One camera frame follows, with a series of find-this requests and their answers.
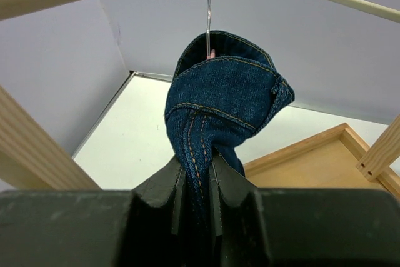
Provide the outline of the pink hanger with metal hook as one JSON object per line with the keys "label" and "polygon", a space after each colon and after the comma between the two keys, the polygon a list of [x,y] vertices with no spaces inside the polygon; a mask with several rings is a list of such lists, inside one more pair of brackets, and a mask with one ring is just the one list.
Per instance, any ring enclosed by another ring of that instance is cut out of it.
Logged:
{"label": "pink hanger with metal hook", "polygon": [[206,58],[211,59],[211,18],[212,18],[212,6],[211,0],[207,0],[207,24],[206,24]]}

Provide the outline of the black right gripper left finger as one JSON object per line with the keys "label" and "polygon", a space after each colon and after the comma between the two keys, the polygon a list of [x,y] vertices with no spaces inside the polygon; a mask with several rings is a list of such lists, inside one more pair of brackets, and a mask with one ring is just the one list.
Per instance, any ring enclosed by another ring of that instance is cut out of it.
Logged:
{"label": "black right gripper left finger", "polygon": [[1,193],[2,266],[181,266],[177,159],[132,190]]}

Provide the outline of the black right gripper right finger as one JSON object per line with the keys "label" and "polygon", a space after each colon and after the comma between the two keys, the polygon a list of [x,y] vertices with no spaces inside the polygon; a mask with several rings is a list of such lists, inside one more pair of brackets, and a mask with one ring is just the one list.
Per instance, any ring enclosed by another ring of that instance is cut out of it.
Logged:
{"label": "black right gripper right finger", "polygon": [[398,266],[399,201],[374,189],[257,188],[215,154],[214,266]]}

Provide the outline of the dark blue denim skirt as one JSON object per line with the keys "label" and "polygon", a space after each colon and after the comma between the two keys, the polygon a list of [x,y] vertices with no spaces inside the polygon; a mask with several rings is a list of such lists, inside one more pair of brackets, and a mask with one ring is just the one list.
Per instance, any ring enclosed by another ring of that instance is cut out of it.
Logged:
{"label": "dark blue denim skirt", "polygon": [[196,37],[177,62],[164,119],[186,172],[186,266],[211,265],[209,167],[219,153],[240,174],[235,149],[255,136],[295,93],[265,50],[226,31]]}

